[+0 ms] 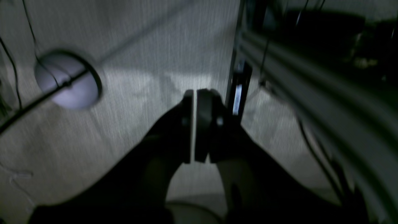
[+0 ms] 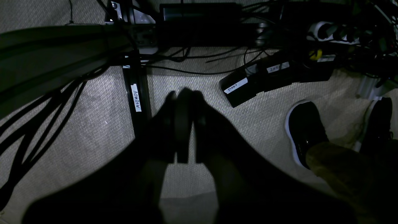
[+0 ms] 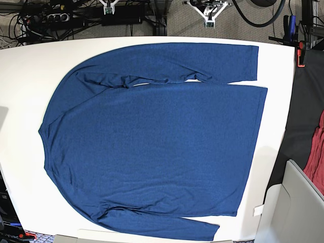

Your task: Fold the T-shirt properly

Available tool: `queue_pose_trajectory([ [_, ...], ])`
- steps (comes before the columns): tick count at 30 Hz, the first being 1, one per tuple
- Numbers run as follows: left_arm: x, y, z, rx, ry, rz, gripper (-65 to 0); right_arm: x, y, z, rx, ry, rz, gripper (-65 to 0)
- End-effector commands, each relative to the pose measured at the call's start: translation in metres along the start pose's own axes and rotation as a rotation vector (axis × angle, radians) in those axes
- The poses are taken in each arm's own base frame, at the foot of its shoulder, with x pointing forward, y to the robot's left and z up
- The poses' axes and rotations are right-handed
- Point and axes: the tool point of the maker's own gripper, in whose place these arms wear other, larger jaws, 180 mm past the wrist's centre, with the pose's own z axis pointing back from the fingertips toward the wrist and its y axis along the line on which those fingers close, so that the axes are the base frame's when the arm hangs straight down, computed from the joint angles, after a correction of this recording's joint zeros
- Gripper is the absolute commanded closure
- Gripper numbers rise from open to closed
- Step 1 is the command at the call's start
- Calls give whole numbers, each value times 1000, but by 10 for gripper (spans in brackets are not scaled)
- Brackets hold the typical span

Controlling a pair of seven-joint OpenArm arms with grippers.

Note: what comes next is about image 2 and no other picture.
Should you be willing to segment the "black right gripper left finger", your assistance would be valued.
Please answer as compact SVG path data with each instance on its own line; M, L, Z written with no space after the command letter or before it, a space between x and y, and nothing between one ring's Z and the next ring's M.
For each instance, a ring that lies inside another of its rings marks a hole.
M119 155L79 182L31 204L23 224L162 223L158 207L169 160L175 91Z

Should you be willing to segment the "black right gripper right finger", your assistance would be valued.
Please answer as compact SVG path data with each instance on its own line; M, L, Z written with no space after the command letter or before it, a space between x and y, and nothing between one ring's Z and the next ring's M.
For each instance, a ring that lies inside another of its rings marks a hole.
M216 224L357 223L347 203L268 162L200 91L192 94L196 159L214 179L219 203Z

